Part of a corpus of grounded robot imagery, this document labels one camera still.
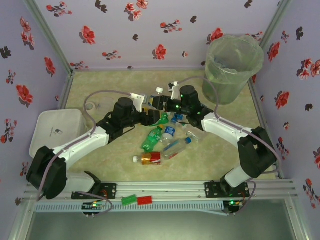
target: bottle cap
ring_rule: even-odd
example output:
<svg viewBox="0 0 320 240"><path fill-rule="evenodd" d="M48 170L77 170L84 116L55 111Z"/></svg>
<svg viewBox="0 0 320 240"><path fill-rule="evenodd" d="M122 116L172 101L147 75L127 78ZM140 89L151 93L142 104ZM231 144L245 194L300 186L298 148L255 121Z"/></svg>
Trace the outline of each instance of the bottle cap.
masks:
<svg viewBox="0 0 320 240"><path fill-rule="evenodd" d="M190 137L187 137L187 138L185 139L185 142L186 142L186 144L189 144L189 143L191 143L191 142L192 142L192 140L191 140L191 138L190 138Z"/></svg>
<svg viewBox="0 0 320 240"><path fill-rule="evenodd" d="M157 93L162 94L162 93L164 92L164 89L161 88L161 87L157 87L157 88L155 89L155 91L156 91Z"/></svg>

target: purple wall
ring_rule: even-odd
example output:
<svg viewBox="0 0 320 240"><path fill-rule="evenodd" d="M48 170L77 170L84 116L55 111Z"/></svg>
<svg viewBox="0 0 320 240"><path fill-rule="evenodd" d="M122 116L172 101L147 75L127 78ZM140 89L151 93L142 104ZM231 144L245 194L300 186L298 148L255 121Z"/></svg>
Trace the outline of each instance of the purple wall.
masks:
<svg viewBox="0 0 320 240"><path fill-rule="evenodd" d="M318 0L293 1L255 79L274 146L283 158L283 173L297 185L314 239L320 235L318 5Z"/></svg>
<svg viewBox="0 0 320 240"><path fill-rule="evenodd" d="M7 239L27 184L38 116L57 109L67 72L22 0L2 2L0 20L0 236Z"/></svg>
<svg viewBox="0 0 320 240"><path fill-rule="evenodd" d="M223 34L260 40L279 0L35 2L74 68L106 70L201 68Z"/></svg>

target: metal bracket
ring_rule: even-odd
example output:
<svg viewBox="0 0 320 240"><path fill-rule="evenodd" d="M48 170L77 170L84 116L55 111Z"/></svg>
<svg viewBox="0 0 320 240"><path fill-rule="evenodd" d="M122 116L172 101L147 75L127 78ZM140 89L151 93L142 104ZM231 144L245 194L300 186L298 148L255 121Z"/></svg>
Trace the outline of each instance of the metal bracket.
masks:
<svg viewBox="0 0 320 240"><path fill-rule="evenodd" d="M248 198L250 196L248 183L246 182L243 182L236 188L233 188L233 190L227 194L221 190L219 181L208 181L204 183L204 191L207 199Z"/></svg>
<svg viewBox="0 0 320 240"><path fill-rule="evenodd" d="M96 195L112 200L112 199L116 199L116 193L117 193L116 183L101 183L98 193ZM83 195L78 192L72 192L71 199L88 200L88 199L96 199L96 197Z"/></svg>

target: white container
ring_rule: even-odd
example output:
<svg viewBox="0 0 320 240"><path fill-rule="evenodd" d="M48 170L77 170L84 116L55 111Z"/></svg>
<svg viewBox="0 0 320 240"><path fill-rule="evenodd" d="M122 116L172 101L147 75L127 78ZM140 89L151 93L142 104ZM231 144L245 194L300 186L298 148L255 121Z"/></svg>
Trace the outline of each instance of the white container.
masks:
<svg viewBox="0 0 320 240"><path fill-rule="evenodd" d="M29 154L35 157L43 146L49 149L67 144L87 132L87 122L78 109L44 111L38 117Z"/></svg>

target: trash bin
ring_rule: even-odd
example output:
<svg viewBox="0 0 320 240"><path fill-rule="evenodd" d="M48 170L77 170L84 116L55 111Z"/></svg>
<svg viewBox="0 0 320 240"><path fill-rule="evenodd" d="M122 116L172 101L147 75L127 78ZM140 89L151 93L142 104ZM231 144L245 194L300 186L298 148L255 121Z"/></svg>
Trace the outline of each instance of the trash bin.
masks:
<svg viewBox="0 0 320 240"><path fill-rule="evenodd" d="M253 37L243 35L223 36L214 40L207 52L205 77L217 90L219 104L232 103L248 80L259 72L264 62L264 51ZM212 87L203 82L205 97L217 103Z"/></svg>

